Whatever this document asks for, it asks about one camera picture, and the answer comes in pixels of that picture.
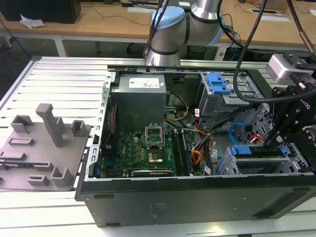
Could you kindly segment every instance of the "yellow wire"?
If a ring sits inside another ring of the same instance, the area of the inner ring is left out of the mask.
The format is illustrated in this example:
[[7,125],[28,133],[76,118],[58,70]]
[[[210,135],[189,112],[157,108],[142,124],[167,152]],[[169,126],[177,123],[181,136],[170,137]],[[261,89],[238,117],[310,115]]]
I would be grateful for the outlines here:
[[164,119],[164,121],[179,121],[179,120],[182,120],[182,119],[186,118],[188,116],[188,114],[189,114],[189,107],[188,107],[187,103],[177,93],[175,93],[175,92],[170,92],[170,93],[171,94],[175,94],[178,97],[178,99],[180,99],[183,102],[183,104],[185,104],[187,110],[186,110],[186,113],[181,118]]

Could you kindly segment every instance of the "white paper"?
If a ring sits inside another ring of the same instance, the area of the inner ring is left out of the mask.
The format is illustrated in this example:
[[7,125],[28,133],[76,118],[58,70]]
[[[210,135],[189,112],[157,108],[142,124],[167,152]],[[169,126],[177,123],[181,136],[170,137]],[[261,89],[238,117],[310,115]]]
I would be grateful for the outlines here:
[[26,26],[27,28],[33,28],[33,27],[42,27],[45,26],[42,20],[32,20],[29,18],[26,18],[21,15],[20,23]]
[[195,116],[199,118],[199,109],[194,109]]
[[280,22],[292,22],[287,17],[283,16],[262,16],[261,20],[263,21],[280,21]]
[[147,9],[147,8],[142,8],[142,7],[128,7],[127,8],[128,12],[139,12],[139,13],[153,13],[155,9]]
[[207,174],[210,174],[210,173],[211,173],[211,169],[208,168],[207,166],[205,166],[204,171],[205,171]]
[[158,78],[131,78],[129,88],[159,88]]
[[180,6],[191,6],[189,2],[185,2],[185,1],[180,1],[179,5]]
[[213,149],[213,153],[211,154],[211,157],[217,159],[217,150],[216,149]]
[[18,165],[18,164],[4,164],[4,166],[19,167],[19,165]]

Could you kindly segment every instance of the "blue cable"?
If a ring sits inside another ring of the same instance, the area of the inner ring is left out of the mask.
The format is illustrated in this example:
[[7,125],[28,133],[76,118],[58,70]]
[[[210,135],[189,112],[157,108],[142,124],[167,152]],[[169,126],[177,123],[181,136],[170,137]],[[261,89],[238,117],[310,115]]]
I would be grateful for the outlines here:
[[[237,34],[235,33],[235,31],[234,31],[230,26],[228,26],[228,25],[225,25],[225,26],[233,33],[234,38],[235,38],[235,36],[237,35]],[[236,47],[235,52],[234,52],[234,54],[232,55],[232,58],[231,58],[230,61],[232,61],[232,60],[234,59],[235,54],[236,54],[236,52],[237,52],[237,49],[238,49],[238,46]]]
[[230,137],[230,139],[232,140],[232,142],[235,144],[235,145],[239,145],[239,142],[235,140],[235,138],[233,137],[233,126],[234,125],[240,125],[242,127],[245,127],[245,124],[244,123],[241,123],[241,122],[234,122],[230,127],[229,127],[229,130],[228,130],[228,135]]
[[234,59],[235,54],[236,54],[236,52],[237,52],[237,49],[238,49],[238,46],[236,47],[235,52],[234,52],[234,54],[232,55],[231,61]]

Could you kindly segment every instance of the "slotted metal platform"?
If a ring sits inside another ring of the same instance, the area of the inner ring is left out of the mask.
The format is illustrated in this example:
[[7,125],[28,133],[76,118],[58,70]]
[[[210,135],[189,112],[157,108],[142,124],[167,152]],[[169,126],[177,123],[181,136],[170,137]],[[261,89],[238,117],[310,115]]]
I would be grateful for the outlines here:
[[[182,66],[233,69],[234,62],[189,61]],[[31,61],[0,102],[0,146],[12,132],[17,114],[35,114],[39,103],[51,103],[64,123],[84,120],[94,126],[108,65],[144,65],[141,59],[53,58]],[[274,87],[266,63],[243,63],[258,69]],[[15,192],[0,190],[0,236],[129,236],[209,237],[253,234],[253,237],[316,236],[316,198],[276,220],[213,222],[200,224],[98,228],[75,192]]]

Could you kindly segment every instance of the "table leg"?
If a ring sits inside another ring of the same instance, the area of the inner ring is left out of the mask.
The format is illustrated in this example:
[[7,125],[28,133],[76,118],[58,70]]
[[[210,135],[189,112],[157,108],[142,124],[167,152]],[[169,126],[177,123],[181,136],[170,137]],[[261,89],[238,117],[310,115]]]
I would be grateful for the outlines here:
[[222,61],[222,60],[224,59],[226,50],[227,50],[227,46],[221,46],[221,45],[220,45],[220,46],[217,48],[217,52],[216,52],[216,55],[215,55],[214,60],[215,60],[215,61]]
[[97,53],[101,53],[101,44],[100,41],[95,42],[95,47],[97,49]]
[[8,37],[0,37],[0,43],[3,44],[6,48],[12,47]]
[[68,52],[62,39],[54,39],[59,57],[68,57]]

